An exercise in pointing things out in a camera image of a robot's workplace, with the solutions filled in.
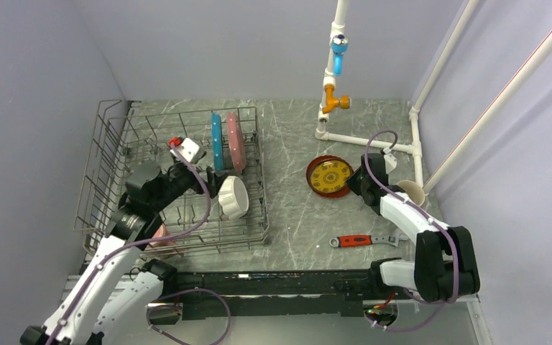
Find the red scalloped plate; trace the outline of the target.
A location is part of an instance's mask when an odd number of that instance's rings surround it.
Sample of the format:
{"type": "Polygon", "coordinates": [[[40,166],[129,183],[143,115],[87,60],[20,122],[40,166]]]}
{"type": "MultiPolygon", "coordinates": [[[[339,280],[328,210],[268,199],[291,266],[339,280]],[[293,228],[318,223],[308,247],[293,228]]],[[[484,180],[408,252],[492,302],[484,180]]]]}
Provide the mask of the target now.
{"type": "Polygon", "coordinates": [[[354,169],[344,159],[322,155],[310,162],[305,178],[310,189],[323,198],[342,198],[350,192],[346,181],[354,169]]]}

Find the white scalloped bowl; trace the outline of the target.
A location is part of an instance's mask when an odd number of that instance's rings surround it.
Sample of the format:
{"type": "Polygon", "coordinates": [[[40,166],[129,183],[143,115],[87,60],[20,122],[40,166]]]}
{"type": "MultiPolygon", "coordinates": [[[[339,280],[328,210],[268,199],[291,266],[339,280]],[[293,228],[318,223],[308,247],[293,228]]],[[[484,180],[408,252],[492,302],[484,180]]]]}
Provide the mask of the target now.
{"type": "Polygon", "coordinates": [[[218,202],[229,220],[241,218],[249,210],[249,194],[244,181],[228,176],[218,192],[218,202]]]}

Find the pink polka dot plate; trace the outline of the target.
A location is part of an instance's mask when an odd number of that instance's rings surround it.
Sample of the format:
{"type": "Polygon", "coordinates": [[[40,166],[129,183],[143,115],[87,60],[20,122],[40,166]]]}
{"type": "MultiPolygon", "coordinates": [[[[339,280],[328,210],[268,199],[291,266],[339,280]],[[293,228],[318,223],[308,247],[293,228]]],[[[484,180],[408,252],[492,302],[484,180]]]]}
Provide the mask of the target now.
{"type": "Polygon", "coordinates": [[[229,112],[226,116],[228,146],[234,169],[241,173],[246,167],[246,151],[239,117],[229,112]]]}

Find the blue polka dot plate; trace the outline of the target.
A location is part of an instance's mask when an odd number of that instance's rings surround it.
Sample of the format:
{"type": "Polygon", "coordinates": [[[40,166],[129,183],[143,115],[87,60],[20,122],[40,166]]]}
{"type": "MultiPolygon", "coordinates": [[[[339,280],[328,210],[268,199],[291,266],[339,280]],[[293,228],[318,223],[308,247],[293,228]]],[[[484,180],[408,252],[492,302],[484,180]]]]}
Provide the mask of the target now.
{"type": "Polygon", "coordinates": [[[211,144],[213,166],[216,170],[224,170],[221,117],[216,112],[211,113],[211,144]]]}

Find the pink ghost pattern mug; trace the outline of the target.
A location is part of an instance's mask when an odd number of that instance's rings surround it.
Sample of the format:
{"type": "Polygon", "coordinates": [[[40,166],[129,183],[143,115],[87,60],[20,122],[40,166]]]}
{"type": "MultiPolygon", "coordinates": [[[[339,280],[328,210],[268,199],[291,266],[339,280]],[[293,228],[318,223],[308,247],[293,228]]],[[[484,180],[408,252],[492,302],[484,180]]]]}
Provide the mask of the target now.
{"type": "MultiPolygon", "coordinates": [[[[160,225],[158,230],[155,232],[153,239],[170,236],[170,232],[167,230],[167,227],[164,223],[160,225]]],[[[152,241],[147,246],[150,248],[164,248],[164,247],[173,247],[176,245],[176,242],[172,239],[152,241]]]]}

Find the yellow and red plate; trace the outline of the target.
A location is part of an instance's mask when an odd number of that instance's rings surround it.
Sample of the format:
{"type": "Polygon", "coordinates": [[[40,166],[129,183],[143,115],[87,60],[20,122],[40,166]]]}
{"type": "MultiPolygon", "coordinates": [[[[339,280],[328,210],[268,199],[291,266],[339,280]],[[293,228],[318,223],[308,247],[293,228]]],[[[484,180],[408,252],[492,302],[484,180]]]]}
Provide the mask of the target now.
{"type": "Polygon", "coordinates": [[[346,186],[351,169],[344,162],[327,160],[320,163],[310,174],[310,185],[320,193],[335,193],[346,186]]]}

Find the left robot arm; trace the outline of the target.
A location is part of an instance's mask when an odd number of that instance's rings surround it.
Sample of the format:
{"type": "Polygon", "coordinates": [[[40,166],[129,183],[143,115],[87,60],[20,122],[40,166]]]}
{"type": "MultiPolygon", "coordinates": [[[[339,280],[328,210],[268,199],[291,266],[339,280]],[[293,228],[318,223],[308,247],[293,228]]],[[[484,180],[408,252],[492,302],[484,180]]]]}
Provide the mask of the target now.
{"type": "Polygon", "coordinates": [[[155,161],[136,166],[126,181],[118,210],[90,264],[57,310],[41,325],[29,326],[21,344],[115,344],[146,304],[176,296],[177,270],[152,259],[127,287],[111,297],[122,276],[130,271],[148,244],[156,242],[163,224],[161,211],[188,190],[211,200],[227,178],[225,172],[196,168],[177,161],[162,171],[155,161]]]}

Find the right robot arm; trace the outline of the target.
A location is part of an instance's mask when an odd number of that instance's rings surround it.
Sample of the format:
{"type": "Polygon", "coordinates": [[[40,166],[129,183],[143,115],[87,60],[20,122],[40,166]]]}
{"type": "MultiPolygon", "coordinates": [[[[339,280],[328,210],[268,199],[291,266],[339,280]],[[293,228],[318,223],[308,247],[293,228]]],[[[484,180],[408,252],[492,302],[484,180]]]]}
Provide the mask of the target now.
{"type": "Polygon", "coordinates": [[[479,292],[481,283],[470,231],[449,226],[414,202],[412,188],[391,185],[385,156],[366,153],[346,185],[378,216],[394,224],[415,246],[415,258],[389,258],[370,266],[367,288],[385,298],[395,287],[416,291],[429,303],[479,292]]]}

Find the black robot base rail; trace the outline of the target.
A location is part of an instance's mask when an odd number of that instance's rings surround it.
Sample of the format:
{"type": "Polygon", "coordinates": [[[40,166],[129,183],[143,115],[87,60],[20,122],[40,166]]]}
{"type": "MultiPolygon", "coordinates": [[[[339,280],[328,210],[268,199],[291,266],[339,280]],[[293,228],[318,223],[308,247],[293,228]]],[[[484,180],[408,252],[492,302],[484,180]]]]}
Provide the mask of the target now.
{"type": "Polygon", "coordinates": [[[184,321],[226,316],[336,314],[362,317],[383,305],[413,303],[400,287],[379,286],[371,269],[177,272],[154,301],[184,321]]]}

